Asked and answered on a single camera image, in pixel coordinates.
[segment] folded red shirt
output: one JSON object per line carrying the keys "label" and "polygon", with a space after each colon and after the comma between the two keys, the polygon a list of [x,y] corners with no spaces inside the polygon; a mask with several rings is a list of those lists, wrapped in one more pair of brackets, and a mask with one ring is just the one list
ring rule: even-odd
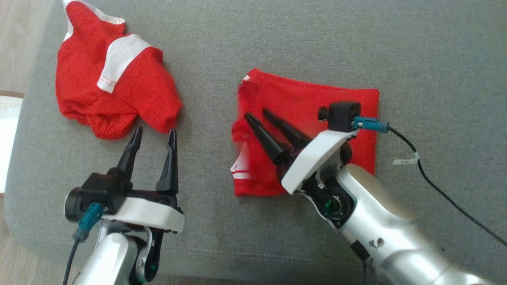
{"label": "folded red shirt", "polygon": [[[239,153],[231,168],[234,194],[273,196],[286,193],[278,181],[275,166],[243,118],[245,113],[250,112],[260,119],[264,127],[279,139],[283,140],[283,136],[263,117],[263,108],[271,110],[313,138],[327,129],[327,123],[317,120],[319,108],[337,101],[358,101],[361,103],[362,116],[378,116],[377,89],[346,89],[313,84],[252,69],[239,85],[238,119],[232,126],[232,140]],[[351,163],[373,174],[376,142],[376,132],[359,132],[357,138],[350,141]]]}
{"label": "folded red shirt", "polygon": [[99,138],[125,136],[140,115],[167,133],[182,106],[162,51],[136,34],[123,34],[125,20],[83,1],[63,0],[67,34],[58,51],[56,98],[61,113],[91,127]]}

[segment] black cable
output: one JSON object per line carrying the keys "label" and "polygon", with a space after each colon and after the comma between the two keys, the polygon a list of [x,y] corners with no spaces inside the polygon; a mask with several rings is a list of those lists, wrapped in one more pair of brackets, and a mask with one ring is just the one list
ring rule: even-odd
{"label": "black cable", "polygon": [[[415,146],[402,134],[400,134],[398,131],[391,127],[387,127],[389,131],[391,131],[393,134],[397,135],[399,138],[401,138],[404,142],[408,144],[408,146],[412,149],[412,151],[415,153],[417,150],[415,149]],[[419,166],[419,171],[421,172],[422,177],[428,184],[430,184],[437,192],[440,193],[449,203],[451,203],[458,211],[460,211],[463,215],[465,215],[467,218],[469,218],[474,224],[478,225],[481,229],[486,231],[490,236],[494,237],[497,241],[499,241],[504,246],[507,246],[507,242],[499,237],[497,234],[495,234],[493,231],[488,229],[485,225],[483,225],[481,222],[477,221],[474,217],[470,216],[469,213],[467,213],[465,210],[463,210],[458,204],[456,204],[447,194],[445,194],[440,188],[438,188],[429,178],[426,176],[426,173],[424,173],[424,170],[422,169],[421,160],[417,160],[417,166]]]}
{"label": "black cable", "polygon": [[366,285],[366,262],[363,261],[363,285]]}
{"label": "black cable", "polygon": [[76,250],[78,249],[79,240],[76,239],[74,241],[74,245],[70,250],[70,255],[68,256],[67,267],[65,268],[65,274],[63,275],[63,285],[67,285],[68,275],[70,274],[70,267],[72,266],[72,260],[74,260],[74,255],[76,254]]}

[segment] blue connector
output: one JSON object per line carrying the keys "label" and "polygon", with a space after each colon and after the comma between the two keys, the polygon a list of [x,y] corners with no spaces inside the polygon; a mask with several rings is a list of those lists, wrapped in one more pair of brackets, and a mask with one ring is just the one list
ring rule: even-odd
{"label": "blue connector", "polygon": [[374,130],[378,132],[387,133],[389,131],[389,122],[381,122],[376,118],[366,118],[361,116],[356,116],[353,122],[354,130],[357,129],[365,129],[365,130]]}
{"label": "blue connector", "polygon": [[84,216],[78,222],[78,228],[72,238],[79,242],[85,242],[93,226],[100,221],[104,214],[104,207],[99,203],[92,203]]}

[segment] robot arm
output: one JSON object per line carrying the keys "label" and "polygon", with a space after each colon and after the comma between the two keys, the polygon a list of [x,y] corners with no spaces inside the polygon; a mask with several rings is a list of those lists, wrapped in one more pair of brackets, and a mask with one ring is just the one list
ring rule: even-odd
{"label": "robot arm", "polygon": [[267,120],[287,136],[292,148],[280,143],[246,114],[258,141],[277,166],[282,186],[291,195],[307,197],[318,214],[350,244],[382,284],[490,284],[444,256],[417,227],[415,217],[361,167],[348,164],[347,141],[355,138],[360,105],[332,103],[319,111],[328,130],[310,140],[283,119],[264,110]]}
{"label": "robot arm", "polygon": [[[117,167],[92,173],[65,200],[65,216],[80,221],[85,211],[103,208],[95,249],[72,284],[130,284],[152,281],[158,271],[164,233],[182,232],[185,217],[177,205],[176,131],[171,130],[167,156],[156,191],[133,190],[132,170],[142,137],[138,127]],[[146,240],[129,233],[142,232]]]}

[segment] gray couch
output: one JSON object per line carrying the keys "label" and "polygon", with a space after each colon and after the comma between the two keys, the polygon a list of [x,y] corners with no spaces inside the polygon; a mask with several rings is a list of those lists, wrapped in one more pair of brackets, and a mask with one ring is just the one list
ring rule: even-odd
{"label": "gray couch", "polygon": [[[295,283],[358,283],[362,268],[313,207],[298,197],[237,198],[229,167],[236,88],[253,67],[309,82],[379,88],[380,115],[418,147],[428,175],[507,238],[505,4],[485,1],[90,1],[126,19],[128,32],[164,51],[185,104],[178,122],[183,233],[168,235],[159,273]],[[63,201],[94,171],[116,164],[127,143],[100,140],[63,118],[56,53],[66,20],[56,1],[21,111],[5,197],[23,244],[64,263],[76,225]],[[154,189],[166,135],[144,122],[132,177]],[[410,151],[380,135],[377,176],[419,216],[454,259],[507,283],[507,249],[430,188]],[[83,264],[91,236],[78,250]]]}

